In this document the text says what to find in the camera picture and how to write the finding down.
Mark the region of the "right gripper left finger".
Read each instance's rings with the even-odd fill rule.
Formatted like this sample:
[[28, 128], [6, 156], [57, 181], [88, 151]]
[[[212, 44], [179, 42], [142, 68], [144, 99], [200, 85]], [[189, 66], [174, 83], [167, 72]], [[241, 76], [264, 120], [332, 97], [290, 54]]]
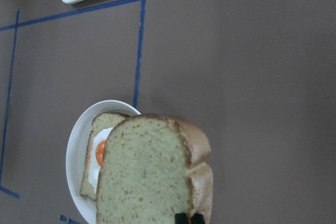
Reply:
[[175, 214], [174, 222], [175, 224], [188, 224], [188, 217], [185, 213]]

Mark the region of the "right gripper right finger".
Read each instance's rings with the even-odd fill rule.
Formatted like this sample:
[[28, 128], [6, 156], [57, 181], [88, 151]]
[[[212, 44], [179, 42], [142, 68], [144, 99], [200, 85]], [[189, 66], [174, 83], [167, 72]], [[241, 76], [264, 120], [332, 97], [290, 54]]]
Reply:
[[194, 214], [191, 218], [191, 224], [205, 224], [205, 219], [202, 214]]

